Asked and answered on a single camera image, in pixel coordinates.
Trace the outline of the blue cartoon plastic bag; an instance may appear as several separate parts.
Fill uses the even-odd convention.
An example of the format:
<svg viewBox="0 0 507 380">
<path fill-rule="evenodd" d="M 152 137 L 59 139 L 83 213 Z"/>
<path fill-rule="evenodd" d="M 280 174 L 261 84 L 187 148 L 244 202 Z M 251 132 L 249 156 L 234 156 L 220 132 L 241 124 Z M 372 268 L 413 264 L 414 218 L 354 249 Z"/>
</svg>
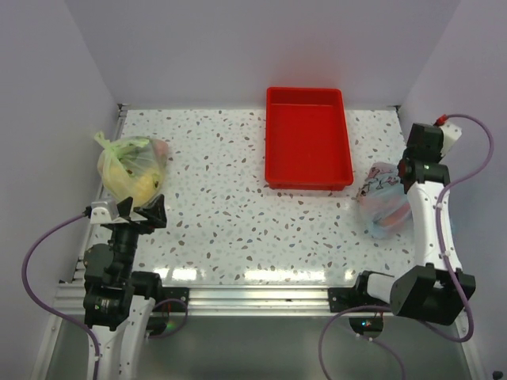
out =
<svg viewBox="0 0 507 380">
<path fill-rule="evenodd" d="M 356 195 L 360 217 L 374 238 L 397 233 L 412 213 L 396 165 L 376 162 Z"/>
</svg>

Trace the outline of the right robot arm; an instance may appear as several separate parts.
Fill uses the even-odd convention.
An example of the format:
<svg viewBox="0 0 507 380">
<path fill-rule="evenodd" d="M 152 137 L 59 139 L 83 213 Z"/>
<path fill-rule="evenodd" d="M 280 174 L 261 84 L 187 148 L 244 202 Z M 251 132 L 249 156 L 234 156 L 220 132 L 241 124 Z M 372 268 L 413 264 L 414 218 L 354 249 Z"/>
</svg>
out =
<svg viewBox="0 0 507 380">
<path fill-rule="evenodd" d="M 472 275 L 463 272 L 449 215 L 448 167 L 441 160 L 460 137 L 457 127 L 413 124 L 398 164 L 414 223 L 415 263 L 393 276 L 364 271 L 353 301 L 360 310 L 386 305 L 400 317 L 451 325 L 475 292 Z"/>
</svg>

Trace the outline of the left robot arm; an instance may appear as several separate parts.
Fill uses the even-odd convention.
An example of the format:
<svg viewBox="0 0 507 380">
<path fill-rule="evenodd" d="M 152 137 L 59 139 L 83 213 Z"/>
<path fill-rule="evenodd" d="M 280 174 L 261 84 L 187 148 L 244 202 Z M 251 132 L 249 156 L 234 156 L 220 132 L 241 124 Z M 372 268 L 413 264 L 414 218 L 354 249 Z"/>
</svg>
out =
<svg viewBox="0 0 507 380">
<path fill-rule="evenodd" d="M 133 269 L 139 237 L 164 229 L 167 224 L 165 198 L 158 195 L 147 205 L 136 207 L 128 197 L 120 202 L 102 199 L 86 208 L 93 225 L 111 232 L 104 244 L 84 254 L 84 323 L 89 334 L 89 379 L 119 379 L 131 374 L 134 363 L 122 368 L 122 344 L 133 343 L 131 359 L 139 353 L 149 314 L 165 300 L 157 273 Z"/>
</svg>

